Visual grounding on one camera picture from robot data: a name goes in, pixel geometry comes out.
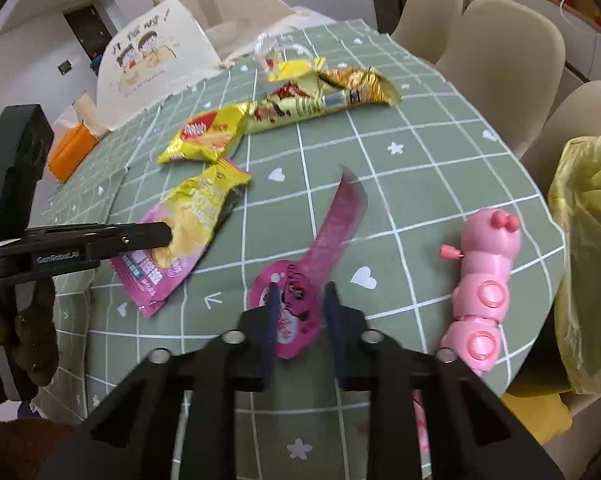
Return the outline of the gloved left hand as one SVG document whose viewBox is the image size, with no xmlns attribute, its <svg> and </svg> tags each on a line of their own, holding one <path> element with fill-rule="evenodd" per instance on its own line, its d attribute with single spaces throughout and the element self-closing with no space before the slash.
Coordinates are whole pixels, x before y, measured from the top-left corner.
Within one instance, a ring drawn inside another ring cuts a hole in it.
<svg viewBox="0 0 601 480">
<path fill-rule="evenodd" d="M 0 288 L 0 347 L 34 385 L 47 386 L 60 364 L 53 321 L 54 281 L 36 281 L 31 303 L 24 310 L 17 310 L 14 298 Z"/>
</svg>

